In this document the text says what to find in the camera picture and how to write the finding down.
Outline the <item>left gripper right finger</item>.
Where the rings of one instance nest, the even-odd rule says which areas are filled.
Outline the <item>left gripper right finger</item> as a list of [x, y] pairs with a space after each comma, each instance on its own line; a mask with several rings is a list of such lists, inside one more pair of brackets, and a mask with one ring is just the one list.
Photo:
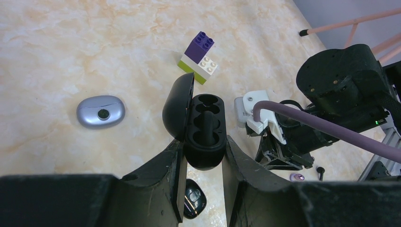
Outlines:
[[290, 181], [262, 167], [227, 137], [222, 161], [227, 226], [290, 227]]

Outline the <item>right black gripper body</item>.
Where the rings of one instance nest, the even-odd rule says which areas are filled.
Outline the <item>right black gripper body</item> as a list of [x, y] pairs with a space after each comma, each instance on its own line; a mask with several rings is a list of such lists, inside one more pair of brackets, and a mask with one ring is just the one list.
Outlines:
[[269, 131], [261, 137], [255, 161], [269, 170], [293, 170], [313, 167], [312, 151], [339, 141], [303, 123], [275, 114], [286, 144], [280, 143]]

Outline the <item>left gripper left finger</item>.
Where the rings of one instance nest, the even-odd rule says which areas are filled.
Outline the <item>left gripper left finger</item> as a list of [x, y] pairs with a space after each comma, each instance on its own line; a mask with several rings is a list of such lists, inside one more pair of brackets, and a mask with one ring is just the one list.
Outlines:
[[183, 221], [187, 162], [183, 145], [173, 140], [158, 155], [122, 177], [133, 187], [123, 199], [135, 227], [176, 227]]

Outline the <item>oval black charging case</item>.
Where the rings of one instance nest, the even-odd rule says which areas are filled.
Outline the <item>oval black charging case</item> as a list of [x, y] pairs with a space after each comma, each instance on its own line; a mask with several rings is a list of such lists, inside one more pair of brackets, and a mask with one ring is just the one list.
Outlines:
[[188, 163], [195, 169], [215, 168], [223, 159], [227, 142], [224, 101], [212, 94], [194, 96], [194, 73], [176, 79], [162, 111], [163, 124], [183, 143]]

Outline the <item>small black earbud case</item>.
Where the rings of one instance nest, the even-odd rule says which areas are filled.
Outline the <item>small black earbud case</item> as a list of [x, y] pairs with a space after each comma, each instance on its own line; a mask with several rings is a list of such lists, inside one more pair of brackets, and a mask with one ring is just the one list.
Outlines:
[[187, 219], [198, 217], [206, 208], [207, 197], [192, 179], [186, 179], [183, 215]]

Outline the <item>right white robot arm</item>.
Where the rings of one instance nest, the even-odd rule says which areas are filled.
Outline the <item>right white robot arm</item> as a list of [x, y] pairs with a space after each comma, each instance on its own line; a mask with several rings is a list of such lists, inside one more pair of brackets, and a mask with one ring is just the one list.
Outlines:
[[[401, 127], [401, 64], [382, 66], [365, 44], [328, 49], [310, 57], [296, 76], [298, 89], [310, 100], [300, 110], [361, 133], [386, 123], [391, 116]], [[267, 169], [311, 168], [311, 152], [337, 138], [277, 114], [286, 144], [261, 134], [255, 160]]]

